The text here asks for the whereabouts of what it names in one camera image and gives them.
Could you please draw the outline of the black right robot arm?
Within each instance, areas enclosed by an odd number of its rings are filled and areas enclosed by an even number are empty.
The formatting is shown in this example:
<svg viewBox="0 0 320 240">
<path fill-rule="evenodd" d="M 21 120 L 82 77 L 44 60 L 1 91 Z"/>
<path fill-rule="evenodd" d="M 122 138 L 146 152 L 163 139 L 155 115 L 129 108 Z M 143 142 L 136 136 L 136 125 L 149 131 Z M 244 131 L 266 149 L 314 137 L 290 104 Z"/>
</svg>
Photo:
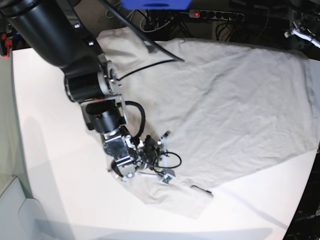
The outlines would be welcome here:
<svg viewBox="0 0 320 240">
<path fill-rule="evenodd" d="M 116 70 L 88 32 L 75 28 L 55 0 L 3 0 L 0 13 L 48 63 L 64 74 L 67 97 L 79 104 L 87 128 L 100 134 L 111 170 L 123 181 L 150 169 L 157 176 L 164 154 L 160 141 L 141 140 L 146 114 L 125 101 Z"/>
</svg>

